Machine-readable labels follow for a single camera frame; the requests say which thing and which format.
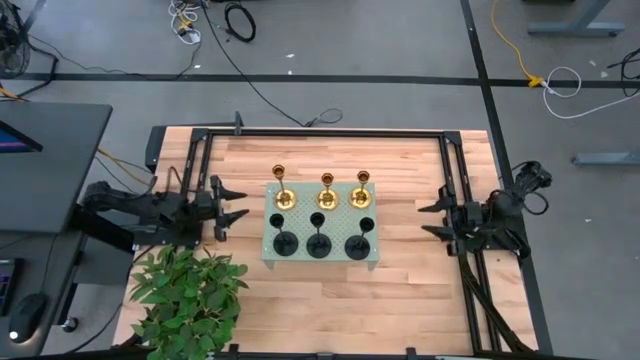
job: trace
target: black candlestick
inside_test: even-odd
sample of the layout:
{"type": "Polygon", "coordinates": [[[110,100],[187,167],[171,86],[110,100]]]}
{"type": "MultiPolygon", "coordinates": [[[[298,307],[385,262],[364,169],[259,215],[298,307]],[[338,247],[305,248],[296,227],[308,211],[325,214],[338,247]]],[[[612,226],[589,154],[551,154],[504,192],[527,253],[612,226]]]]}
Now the black candlestick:
{"type": "Polygon", "coordinates": [[[344,244],[344,251],[347,253],[349,258],[353,260],[362,260],[369,256],[371,245],[369,245],[369,240],[364,237],[364,234],[373,230],[374,227],[375,222],[373,219],[365,217],[360,220],[360,230],[362,231],[362,234],[349,237],[344,244]]]}
{"type": "Polygon", "coordinates": [[[324,224],[324,215],[319,212],[313,213],[310,220],[317,232],[307,240],[307,251],[314,258],[322,259],[331,252],[331,239],[327,235],[320,233],[320,227],[324,224]]]}
{"type": "Polygon", "coordinates": [[[280,233],[273,239],[273,249],[280,256],[291,256],[298,250],[298,238],[289,231],[282,231],[284,217],[280,214],[273,214],[269,218],[269,223],[280,233]]]}

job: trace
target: green plant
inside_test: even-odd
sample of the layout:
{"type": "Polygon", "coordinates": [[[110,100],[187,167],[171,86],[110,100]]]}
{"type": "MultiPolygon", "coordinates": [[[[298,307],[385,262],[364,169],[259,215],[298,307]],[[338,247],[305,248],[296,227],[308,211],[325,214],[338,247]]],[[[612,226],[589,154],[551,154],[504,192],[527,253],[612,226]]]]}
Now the green plant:
{"type": "Polygon", "coordinates": [[[247,266],[204,250],[207,257],[198,260],[192,250],[176,253],[167,246],[157,259],[149,254],[136,263],[143,272],[131,275],[137,281],[131,300],[152,306],[145,307],[147,318],[132,327],[156,349],[148,360],[202,360],[231,340],[240,313],[238,289],[249,288],[238,279],[247,266]]]}

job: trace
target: brass candle holder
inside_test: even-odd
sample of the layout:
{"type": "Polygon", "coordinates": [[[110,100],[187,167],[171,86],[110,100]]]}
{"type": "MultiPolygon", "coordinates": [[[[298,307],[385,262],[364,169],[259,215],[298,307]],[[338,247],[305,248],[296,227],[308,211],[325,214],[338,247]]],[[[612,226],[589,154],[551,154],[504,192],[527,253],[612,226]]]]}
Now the brass candle holder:
{"type": "Polygon", "coordinates": [[[365,185],[369,182],[369,173],[367,171],[358,172],[358,182],[360,187],[351,190],[349,203],[358,209],[366,209],[371,205],[371,192],[365,189],[365,185]]]}
{"type": "Polygon", "coordinates": [[[280,182],[280,191],[275,196],[276,207],[282,211],[291,210],[294,206],[296,206],[296,194],[284,188],[284,184],[282,183],[282,179],[284,178],[284,166],[276,165],[271,170],[273,172],[273,176],[278,179],[280,182]]]}
{"type": "Polygon", "coordinates": [[[333,210],[338,207],[338,194],[330,189],[333,184],[333,175],[325,173],[322,175],[322,184],[325,189],[318,193],[318,207],[322,210],[333,210]]]}

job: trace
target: concrete floor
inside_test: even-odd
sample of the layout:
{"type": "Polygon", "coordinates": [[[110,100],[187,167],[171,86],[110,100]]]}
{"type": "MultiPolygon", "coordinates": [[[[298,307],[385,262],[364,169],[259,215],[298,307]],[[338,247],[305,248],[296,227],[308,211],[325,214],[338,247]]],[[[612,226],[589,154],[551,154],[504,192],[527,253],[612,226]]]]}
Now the concrete floor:
{"type": "MultiPolygon", "coordinates": [[[[35,0],[20,4],[23,12],[35,0]]],[[[599,20],[626,22],[617,38],[533,38],[526,25],[574,15],[575,5],[540,5],[501,1],[498,22],[521,46],[525,62],[537,75],[570,66],[585,79],[617,79],[606,65],[638,46],[640,4],[612,2],[599,20]]],[[[168,1],[48,1],[31,33],[86,66],[127,72],[175,74],[189,61],[191,48],[168,28],[168,1]],[[60,21],[71,16],[74,21],[60,21]]],[[[250,74],[417,75],[477,77],[460,3],[446,0],[261,0],[245,6],[258,23],[256,40],[225,43],[232,58],[250,74]]],[[[491,29],[490,0],[471,7],[491,78],[520,79],[512,51],[491,29]]],[[[211,11],[222,19],[221,7],[211,11]]],[[[204,19],[197,23],[203,45],[190,73],[233,74],[210,36],[204,19]]],[[[33,56],[29,72],[44,72],[45,59],[33,56]]],[[[82,73],[64,60],[60,72],[82,73]]],[[[30,81],[6,81],[18,92],[30,81]]],[[[344,127],[489,129],[479,87],[402,84],[260,83],[263,94],[303,121],[327,107],[338,107],[344,127]]],[[[640,101],[563,121],[544,109],[541,90],[493,88],[512,164],[536,159],[554,176],[544,191],[547,214],[526,217],[543,305],[558,355],[631,359],[640,353],[640,242],[634,225],[640,218],[636,168],[576,168],[580,151],[638,149],[640,101]]],[[[578,97],[551,104],[558,112],[577,113],[618,99],[620,90],[584,90],[578,97]]],[[[142,163],[153,125],[228,121],[239,110],[245,123],[288,126],[286,119],[243,83],[60,81],[30,96],[33,101],[107,103],[114,107],[101,146],[116,156],[142,163]]],[[[118,170],[114,172],[130,186],[118,170]]],[[[98,164],[87,182],[109,179],[98,164]]],[[[126,259],[120,261],[127,267],[126,259]]],[[[53,329],[46,353],[73,348],[93,335],[122,299],[124,284],[83,285],[72,306],[81,327],[72,334],[53,329]]],[[[112,324],[87,349],[107,348],[112,324]]]]}

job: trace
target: computer mouse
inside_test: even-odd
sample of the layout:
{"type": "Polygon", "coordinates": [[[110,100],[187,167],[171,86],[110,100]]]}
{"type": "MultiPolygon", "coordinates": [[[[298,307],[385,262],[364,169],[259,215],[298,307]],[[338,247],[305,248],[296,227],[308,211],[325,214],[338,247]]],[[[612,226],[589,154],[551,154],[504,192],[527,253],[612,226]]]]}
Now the computer mouse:
{"type": "Polygon", "coordinates": [[[30,294],[22,298],[11,312],[9,319],[9,339],[23,343],[33,336],[47,307],[45,294],[30,294]]]}

